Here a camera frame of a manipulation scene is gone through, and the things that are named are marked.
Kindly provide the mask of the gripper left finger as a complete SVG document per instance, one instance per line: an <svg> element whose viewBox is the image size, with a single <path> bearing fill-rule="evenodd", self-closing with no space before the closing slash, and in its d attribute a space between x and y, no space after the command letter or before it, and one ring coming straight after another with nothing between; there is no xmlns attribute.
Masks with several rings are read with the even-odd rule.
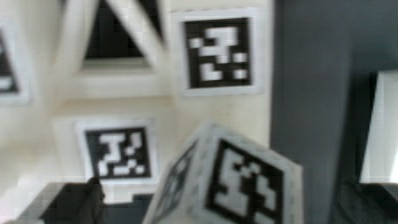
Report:
<svg viewBox="0 0 398 224"><path fill-rule="evenodd" d="M67 183L38 216L44 224L102 224L104 193L99 179Z"/></svg>

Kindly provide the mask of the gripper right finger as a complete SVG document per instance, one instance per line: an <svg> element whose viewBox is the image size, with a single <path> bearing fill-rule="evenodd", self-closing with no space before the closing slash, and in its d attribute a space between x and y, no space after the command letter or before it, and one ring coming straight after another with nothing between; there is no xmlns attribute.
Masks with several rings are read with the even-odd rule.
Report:
<svg viewBox="0 0 398 224"><path fill-rule="evenodd" d="M398 224L398 185L342 182L335 224Z"/></svg>

